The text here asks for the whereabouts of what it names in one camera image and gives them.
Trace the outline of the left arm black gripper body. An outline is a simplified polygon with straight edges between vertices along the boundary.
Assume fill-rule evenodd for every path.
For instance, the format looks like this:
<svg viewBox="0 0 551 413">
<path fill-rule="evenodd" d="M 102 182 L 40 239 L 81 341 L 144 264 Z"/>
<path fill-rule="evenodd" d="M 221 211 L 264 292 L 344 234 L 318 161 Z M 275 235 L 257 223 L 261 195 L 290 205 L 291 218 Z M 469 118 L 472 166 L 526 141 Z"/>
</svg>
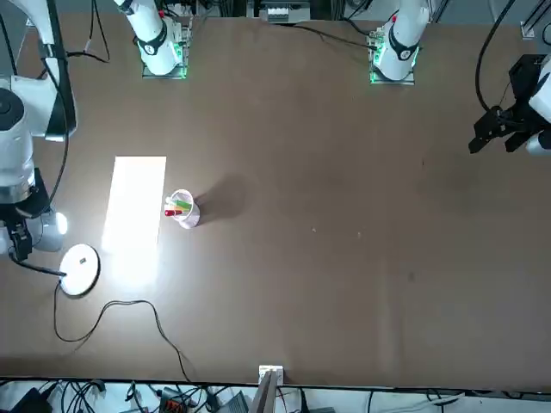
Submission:
<svg viewBox="0 0 551 413">
<path fill-rule="evenodd" d="M 508 126 L 522 130 L 548 127 L 548 55 L 524 54 L 509 70 L 514 103 L 500 112 Z"/>
</svg>

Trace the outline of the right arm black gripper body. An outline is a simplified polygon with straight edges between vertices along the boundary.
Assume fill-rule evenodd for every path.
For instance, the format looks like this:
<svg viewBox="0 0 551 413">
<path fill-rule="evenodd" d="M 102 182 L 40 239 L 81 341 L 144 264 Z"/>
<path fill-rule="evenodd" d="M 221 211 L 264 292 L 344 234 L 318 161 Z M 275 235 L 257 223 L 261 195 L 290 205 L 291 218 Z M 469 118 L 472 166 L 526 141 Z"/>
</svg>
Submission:
<svg viewBox="0 0 551 413">
<path fill-rule="evenodd" d="M 34 168 L 33 183 L 1 187 L 1 226 L 25 224 L 50 211 L 50 200 L 40 169 Z"/>
</svg>

